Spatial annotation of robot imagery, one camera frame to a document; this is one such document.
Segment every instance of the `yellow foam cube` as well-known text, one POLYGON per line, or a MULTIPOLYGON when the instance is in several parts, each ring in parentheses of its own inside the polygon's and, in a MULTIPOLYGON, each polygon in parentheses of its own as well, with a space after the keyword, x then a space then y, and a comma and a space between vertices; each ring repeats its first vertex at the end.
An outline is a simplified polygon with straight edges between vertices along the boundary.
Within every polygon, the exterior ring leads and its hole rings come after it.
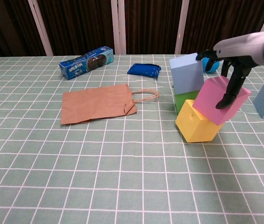
POLYGON ((223 124, 216 125, 193 108, 194 100, 187 99, 175 121, 187 142, 212 141, 223 124))

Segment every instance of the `brown paper bag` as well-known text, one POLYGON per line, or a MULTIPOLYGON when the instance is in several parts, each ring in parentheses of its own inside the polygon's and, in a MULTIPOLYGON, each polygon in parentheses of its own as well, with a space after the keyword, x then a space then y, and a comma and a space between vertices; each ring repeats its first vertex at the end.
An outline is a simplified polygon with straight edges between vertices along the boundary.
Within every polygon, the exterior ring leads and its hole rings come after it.
POLYGON ((61 124, 76 124, 92 119, 131 115, 137 112, 135 103, 158 97, 158 92, 154 90, 131 92, 127 84, 66 92, 62 99, 61 124), (153 92, 155 95, 133 100, 132 94, 143 91, 153 92))

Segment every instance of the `blue cookie box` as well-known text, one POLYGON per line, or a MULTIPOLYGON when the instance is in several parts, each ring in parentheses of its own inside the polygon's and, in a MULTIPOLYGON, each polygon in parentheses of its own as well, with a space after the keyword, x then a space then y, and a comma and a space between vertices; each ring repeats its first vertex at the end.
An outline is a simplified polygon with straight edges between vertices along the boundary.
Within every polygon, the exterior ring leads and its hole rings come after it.
POLYGON ((89 72, 90 70, 87 67, 87 61, 90 58, 96 57, 98 55, 105 55, 106 56, 106 64, 109 64, 114 61, 113 57, 113 49, 109 47, 100 47, 95 50, 92 50, 80 57, 68 60, 68 61, 63 61, 59 63, 59 67, 61 70, 62 75, 66 79, 72 79, 77 76, 80 76, 84 73, 89 72))

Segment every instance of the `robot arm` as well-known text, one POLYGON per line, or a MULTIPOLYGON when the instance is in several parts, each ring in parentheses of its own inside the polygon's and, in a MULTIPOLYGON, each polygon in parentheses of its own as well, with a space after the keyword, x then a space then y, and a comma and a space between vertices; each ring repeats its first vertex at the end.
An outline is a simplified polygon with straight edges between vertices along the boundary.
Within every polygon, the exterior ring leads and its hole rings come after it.
POLYGON ((209 58, 206 71, 210 70, 215 62, 223 60, 221 75, 226 77, 230 66, 234 67, 226 93, 216 105, 216 109, 227 108, 234 102, 251 69, 264 65, 264 32, 220 41, 213 49, 199 52, 196 60, 204 57, 209 58))

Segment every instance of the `blue ball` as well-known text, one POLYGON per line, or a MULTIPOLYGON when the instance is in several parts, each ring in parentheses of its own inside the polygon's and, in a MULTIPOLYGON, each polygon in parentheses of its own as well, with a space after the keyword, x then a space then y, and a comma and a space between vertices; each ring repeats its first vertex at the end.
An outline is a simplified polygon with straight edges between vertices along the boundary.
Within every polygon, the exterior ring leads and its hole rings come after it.
POLYGON ((219 64, 220 62, 215 62, 212 66, 212 68, 210 69, 210 71, 206 71, 206 65, 207 65, 207 62, 208 62, 208 58, 207 57, 204 57, 202 59, 202 67, 203 67, 203 71, 206 72, 206 73, 213 73, 213 72, 216 72, 216 70, 219 68, 219 64))

